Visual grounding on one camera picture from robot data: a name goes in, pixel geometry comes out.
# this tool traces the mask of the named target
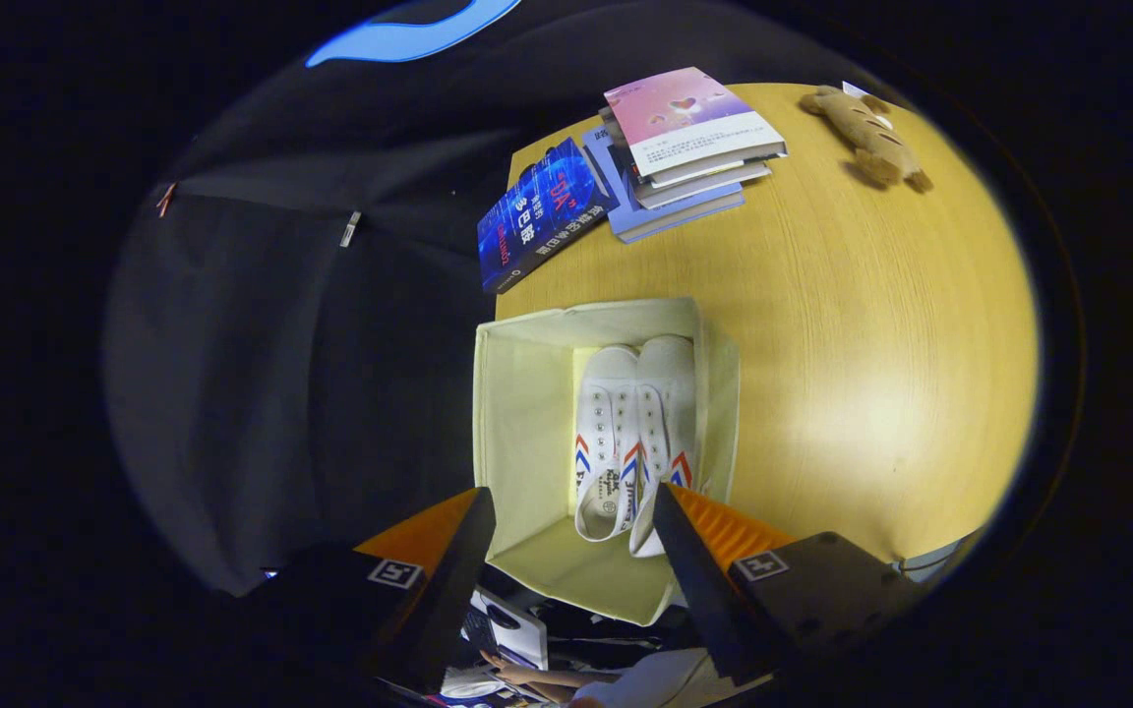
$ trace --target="plush bear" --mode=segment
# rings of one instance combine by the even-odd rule
[[[891,112],[880,99],[864,95],[859,100],[833,86],[819,86],[816,93],[803,95],[799,104],[815,116],[828,116],[833,127],[855,144],[854,157],[869,178],[880,184],[908,180],[917,191],[935,188],[929,176],[921,171],[912,148],[877,120],[876,113]]]

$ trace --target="white sneaker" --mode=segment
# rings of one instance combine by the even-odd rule
[[[648,558],[664,553],[653,530],[653,503],[658,485],[670,480],[680,487],[693,488],[693,471],[697,470],[693,342],[674,335],[647,341],[637,362],[636,390],[645,452],[644,489],[629,551],[637,558]]]
[[[585,365],[576,412],[576,530],[606,540],[632,528],[638,510],[638,353],[607,347]]]

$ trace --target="storage box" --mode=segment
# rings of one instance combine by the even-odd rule
[[[576,532],[576,399],[602,347],[661,334],[693,340],[696,478],[727,502],[736,458],[741,372],[736,344],[692,299],[598,301],[480,325],[475,338],[475,484],[491,488],[487,561],[553,599],[649,624],[674,596],[665,556],[632,558],[629,535],[591,543]]]

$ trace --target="table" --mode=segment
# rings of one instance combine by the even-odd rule
[[[746,185],[746,205],[633,245],[602,224],[499,296],[495,316],[696,297],[741,349],[730,505],[799,538],[835,530],[883,560],[943,547],[1002,501],[1038,398],[1038,315],[1007,221],[912,112],[889,119],[935,181],[928,194],[868,184],[850,144],[796,106],[812,86],[732,88],[790,146]],[[599,125],[520,150],[510,184]]]

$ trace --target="pink book cover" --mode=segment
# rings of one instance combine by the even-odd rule
[[[634,80],[604,97],[642,176],[783,139],[746,101],[697,67]]]

